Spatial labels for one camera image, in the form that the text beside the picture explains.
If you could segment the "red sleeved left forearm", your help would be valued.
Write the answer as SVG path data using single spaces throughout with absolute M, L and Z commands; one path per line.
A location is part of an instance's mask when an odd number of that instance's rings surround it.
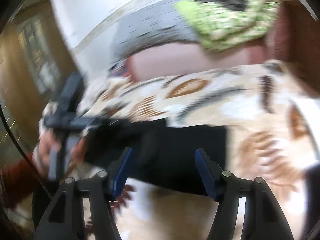
M 36 170 L 25 159 L 1 170 L 1 207 L 15 207 L 40 184 L 38 177 L 46 177 L 44 168 L 36 160 L 35 154 L 29 153 L 27 158 Z

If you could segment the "left hand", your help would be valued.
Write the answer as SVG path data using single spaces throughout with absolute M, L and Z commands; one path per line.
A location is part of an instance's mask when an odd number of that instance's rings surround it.
M 62 144 L 53 131 L 46 131 L 39 137 L 39 142 L 32 153 L 32 162 L 40 177 L 47 178 L 49 172 L 50 153 L 59 152 Z M 72 148 L 72 160 L 74 163 L 84 161 L 87 152 L 87 138 L 81 138 Z

